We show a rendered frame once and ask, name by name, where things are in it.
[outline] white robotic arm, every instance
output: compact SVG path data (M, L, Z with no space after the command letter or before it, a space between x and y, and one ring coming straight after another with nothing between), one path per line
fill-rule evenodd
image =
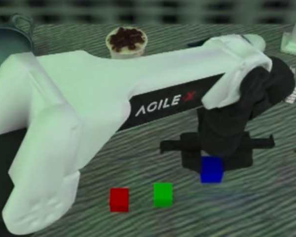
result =
M268 71L258 36L129 60L84 51L12 55L0 68L0 134L27 127L3 209L11 233L39 231L74 202L79 170L118 131L195 109L235 103L253 68Z

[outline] blue cube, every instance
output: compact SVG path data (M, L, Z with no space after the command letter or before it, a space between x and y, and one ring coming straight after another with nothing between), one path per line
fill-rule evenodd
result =
M219 157L202 157L201 183L221 183L223 177L222 159Z

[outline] red letter x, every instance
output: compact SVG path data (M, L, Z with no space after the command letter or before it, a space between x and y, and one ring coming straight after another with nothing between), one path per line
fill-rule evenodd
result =
M192 100L193 96L195 95L196 91L188 92L186 98L184 99L184 102Z

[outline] white cup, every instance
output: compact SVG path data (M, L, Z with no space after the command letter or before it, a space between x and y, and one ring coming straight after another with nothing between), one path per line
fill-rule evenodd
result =
M145 48L146 48L146 45L148 43L148 38L147 38L147 35L140 29L136 28L136 27L130 27L130 26L127 26L127 27L123 27L125 29L136 29L140 32L143 33L143 39L144 39L144 43L137 43L136 44L136 49L135 50L129 50L127 47L124 47L121 49L120 52L116 52L115 50L113 50L113 45L110 44L110 38L112 35L115 35L119 29L116 28L114 30L112 30L108 36L106 37L106 46L108 47L109 51L110 51L110 54L111 54L111 58L112 59L130 59L130 58L137 58L137 57L140 57L144 54L145 52Z

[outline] wooden table surface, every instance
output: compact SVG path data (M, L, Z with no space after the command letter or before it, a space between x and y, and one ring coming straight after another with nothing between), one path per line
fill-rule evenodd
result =
M105 36L115 27L38 25L34 40L40 54L85 50L108 57ZM254 33L265 38L267 55L296 67L296 56L279 52L289 26L139 27L149 38L146 54L182 49L213 33ZM178 139L196 126L196 113L189 111L113 136L81 170L72 209L35 237L296 237L296 103L282 103L248 124L255 137L274 134L276 147L256 151L252 168L229 172L218 185L202 185L181 167L180 153L159 154L161 140ZM154 182L173 183L173 207L153 207ZM110 188L124 186L130 189L129 213L110 213Z

